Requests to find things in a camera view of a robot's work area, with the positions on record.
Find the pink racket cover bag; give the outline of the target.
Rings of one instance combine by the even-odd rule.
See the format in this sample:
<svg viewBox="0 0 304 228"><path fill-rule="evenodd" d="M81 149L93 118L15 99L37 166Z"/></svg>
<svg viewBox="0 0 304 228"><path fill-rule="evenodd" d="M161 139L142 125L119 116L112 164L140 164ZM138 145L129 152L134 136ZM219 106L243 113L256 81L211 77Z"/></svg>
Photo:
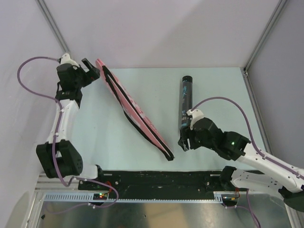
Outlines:
<svg viewBox="0 0 304 228"><path fill-rule="evenodd" d="M145 140L160 150L168 161L173 161L174 155L172 150L119 79L100 59L97 59L95 63L101 71L101 78L122 107L123 113L130 124Z"/></svg>

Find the black shuttlecock tube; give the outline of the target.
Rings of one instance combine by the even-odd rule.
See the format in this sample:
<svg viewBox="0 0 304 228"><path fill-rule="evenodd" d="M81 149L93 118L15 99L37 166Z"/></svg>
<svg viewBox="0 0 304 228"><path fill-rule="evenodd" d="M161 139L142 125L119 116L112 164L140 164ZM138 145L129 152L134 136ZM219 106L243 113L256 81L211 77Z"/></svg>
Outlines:
<svg viewBox="0 0 304 228"><path fill-rule="evenodd" d="M192 108L193 78L184 76L181 80L180 129L189 125L187 111Z"/></svg>

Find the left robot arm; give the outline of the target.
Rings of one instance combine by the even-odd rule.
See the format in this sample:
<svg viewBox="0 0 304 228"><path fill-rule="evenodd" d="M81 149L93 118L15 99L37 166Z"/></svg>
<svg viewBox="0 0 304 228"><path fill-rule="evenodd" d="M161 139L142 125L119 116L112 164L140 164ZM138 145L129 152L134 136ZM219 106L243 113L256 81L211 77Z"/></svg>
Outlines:
<svg viewBox="0 0 304 228"><path fill-rule="evenodd" d="M105 185L105 177L99 174L100 167L84 163L71 142L74 121L83 97L81 90L100 77L100 70L86 58L82 59L82 63L88 71L68 53L60 58L57 67L59 82L55 96L56 115L46 143L36 147L36 154L48 178L76 176L89 179L90 186L99 190Z"/></svg>

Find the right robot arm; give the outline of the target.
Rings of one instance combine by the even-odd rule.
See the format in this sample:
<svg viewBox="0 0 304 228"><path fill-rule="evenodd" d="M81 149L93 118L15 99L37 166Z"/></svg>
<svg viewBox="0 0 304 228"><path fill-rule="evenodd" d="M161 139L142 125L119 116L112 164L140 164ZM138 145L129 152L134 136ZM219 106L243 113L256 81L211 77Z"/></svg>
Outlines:
<svg viewBox="0 0 304 228"><path fill-rule="evenodd" d="M226 166L219 179L222 189L233 187L257 190L281 199L287 206L304 210L304 170L261 150L253 140L237 132L223 132L202 115L182 117L178 144L185 150L200 147L214 151L225 160L249 165L259 171L251 174Z"/></svg>

